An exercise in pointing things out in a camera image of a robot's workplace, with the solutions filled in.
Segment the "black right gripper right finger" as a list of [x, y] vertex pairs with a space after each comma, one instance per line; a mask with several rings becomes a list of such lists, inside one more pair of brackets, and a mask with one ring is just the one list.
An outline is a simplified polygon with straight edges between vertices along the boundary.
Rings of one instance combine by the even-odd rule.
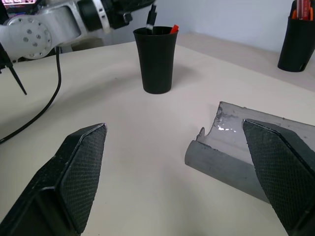
[[315, 152], [293, 131], [242, 125], [258, 181], [288, 236], [315, 236]]

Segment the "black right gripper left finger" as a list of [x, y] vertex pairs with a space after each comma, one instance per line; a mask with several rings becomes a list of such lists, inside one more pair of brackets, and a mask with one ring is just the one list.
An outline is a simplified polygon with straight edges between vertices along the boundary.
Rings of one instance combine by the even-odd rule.
[[97, 192], [105, 123], [68, 135], [0, 223], [0, 236], [81, 236]]

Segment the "black marker with white label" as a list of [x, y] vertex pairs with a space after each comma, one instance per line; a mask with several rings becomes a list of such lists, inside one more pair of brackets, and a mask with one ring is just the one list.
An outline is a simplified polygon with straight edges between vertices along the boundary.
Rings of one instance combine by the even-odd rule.
[[154, 29], [154, 25], [155, 25], [155, 21], [157, 17], [156, 8], [157, 8], [156, 4], [153, 3], [148, 13], [147, 22], [146, 22], [146, 31], [148, 35], [153, 34], [153, 29]]

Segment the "grey open glasses case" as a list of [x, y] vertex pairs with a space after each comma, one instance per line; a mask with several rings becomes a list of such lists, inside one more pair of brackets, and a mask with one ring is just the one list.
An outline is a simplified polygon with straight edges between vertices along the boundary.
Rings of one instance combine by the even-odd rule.
[[295, 132], [315, 151], [315, 126], [220, 102], [209, 133], [202, 128], [185, 154], [185, 164], [264, 202], [242, 122], [249, 118]]

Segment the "black plastic cup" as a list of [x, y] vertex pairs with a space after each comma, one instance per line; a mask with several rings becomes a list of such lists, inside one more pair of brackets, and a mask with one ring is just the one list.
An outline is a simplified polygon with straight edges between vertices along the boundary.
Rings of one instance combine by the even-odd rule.
[[146, 28], [133, 31], [142, 85], [145, 92], [163, 94], [171, 90], [177, 33], [171, 27], [157, 26], [149, 33]]

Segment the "monitor with pink screen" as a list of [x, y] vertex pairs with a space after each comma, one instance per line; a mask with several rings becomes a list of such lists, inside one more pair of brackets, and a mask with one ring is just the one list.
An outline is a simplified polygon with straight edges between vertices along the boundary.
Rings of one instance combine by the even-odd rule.
[[1, 0], [8, 12], [25, 12], [30, 10], [37, 0]]

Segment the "black pen holder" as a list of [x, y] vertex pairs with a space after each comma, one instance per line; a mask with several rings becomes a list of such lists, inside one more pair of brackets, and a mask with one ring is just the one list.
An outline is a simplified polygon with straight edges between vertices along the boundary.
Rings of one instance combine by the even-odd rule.
[[288, 72], [302, 72], [314, 51], [315, 21], [288, 18], [278, 68]]

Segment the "red pen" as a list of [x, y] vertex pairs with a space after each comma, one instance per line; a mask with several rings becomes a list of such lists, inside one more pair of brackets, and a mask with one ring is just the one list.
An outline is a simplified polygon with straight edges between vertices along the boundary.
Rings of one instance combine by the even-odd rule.
[[311, 0], [296, 0], [296, 19], [298, 20], [313, 19], [313, 9], [311, 7]]

